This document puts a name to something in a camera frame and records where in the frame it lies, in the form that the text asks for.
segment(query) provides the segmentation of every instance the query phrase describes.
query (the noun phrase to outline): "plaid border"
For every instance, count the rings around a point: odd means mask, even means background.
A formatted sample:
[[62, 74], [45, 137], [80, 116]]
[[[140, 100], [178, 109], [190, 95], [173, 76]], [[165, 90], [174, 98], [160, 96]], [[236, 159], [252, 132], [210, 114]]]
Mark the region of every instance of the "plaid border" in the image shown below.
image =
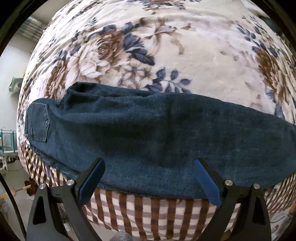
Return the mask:
[[[29, 147], [19, 145], [19, 156], [28, 174], [38, 183], [63, 185], [67, 178], [48, 166]], [[296, 173], [265, 192], [268, 211], [281, 212], [296, 200]], [[235, 224], [237, 204], [225, 231]], [[84, 207], [87, 218], [106, 229], [125, 231], [145, 240], [196, 240], [209, 224], [216, 206], [206, 199], [158, 199], [97, 188]]]

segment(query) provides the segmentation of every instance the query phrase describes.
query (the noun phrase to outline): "blue denim jeans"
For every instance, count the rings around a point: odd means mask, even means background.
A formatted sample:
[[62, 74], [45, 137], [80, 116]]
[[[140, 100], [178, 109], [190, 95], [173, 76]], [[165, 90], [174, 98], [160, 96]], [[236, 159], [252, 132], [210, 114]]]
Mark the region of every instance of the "blue denim jeans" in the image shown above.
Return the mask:
[[198, 157], [242, 186], [272, 187], [296, 171], [294, 125], [194, 94], [75, 83], [61, 101], [29, 106], [25, 134], [69, 178], [102, 157], [98, 187], [135, 195], [206, 198], [193, 168]]

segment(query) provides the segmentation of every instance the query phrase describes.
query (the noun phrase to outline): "floral blanket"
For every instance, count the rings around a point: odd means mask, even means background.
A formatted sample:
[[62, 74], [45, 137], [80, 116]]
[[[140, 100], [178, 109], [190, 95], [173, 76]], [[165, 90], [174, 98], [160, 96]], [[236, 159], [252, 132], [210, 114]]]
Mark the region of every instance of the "floral blanket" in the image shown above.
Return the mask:
[[[285, 41], [238, 0], [73, 0], [48, 24], [24, 77], [17, 113], [20, 160], [38, 184], [65, 183], [66, 176], [30, 149], [24, 121], [32, 101], [61, 99], [77, 81], [200, 94], [295, 124], [295, 65]], [[273, 222], [275, 213], [295, 202], [296, 174], [266, 190], [265, 198]], [[204, 199], [98, 188], [84, 207], [90, 221], [148, 240], [195, 240], [215, 210]], [[239, 204], [227, 230], [238, 210]]]

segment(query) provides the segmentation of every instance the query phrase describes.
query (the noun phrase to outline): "silver bolt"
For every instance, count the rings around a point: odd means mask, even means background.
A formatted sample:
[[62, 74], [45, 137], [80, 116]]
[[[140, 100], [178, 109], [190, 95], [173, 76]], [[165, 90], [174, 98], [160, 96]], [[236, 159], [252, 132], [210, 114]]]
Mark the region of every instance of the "silver bolt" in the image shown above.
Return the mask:
[[40, 189], [44, 189], [46, 188], [46, 184], [42, 183], [40, 186], [39, 186]]
[[255, 189], [259, 189], [260, 188], [259, 184], [257, 184], [257, 183], [255, 183], [253, 186], [254, 186]]
[[233, 182], [232, 182], [231, 180], [226, 180], [226, 181], [225, 181], [225, 184], [226, 184], [227, 186], [232, 186]]
[[68, 185], [68, 186], [72, 186], [74, 183], [75, 183], [74, 180], [68, 180], [68, 181], [67, 181], [67, 185]]

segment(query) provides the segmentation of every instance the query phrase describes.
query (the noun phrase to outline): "striped curtain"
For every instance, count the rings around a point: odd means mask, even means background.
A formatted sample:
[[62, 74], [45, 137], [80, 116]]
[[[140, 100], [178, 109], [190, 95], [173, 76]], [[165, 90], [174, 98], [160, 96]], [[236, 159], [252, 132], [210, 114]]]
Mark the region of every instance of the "striped curtain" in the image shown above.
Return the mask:
[[42, 22], [33, 17], [29, 17], [18, 29], [17, 33], [34, 42], [38, 42], [43, 34], [43, 30], [45, 29], [45, 27], [46, 25], [44, 25]]

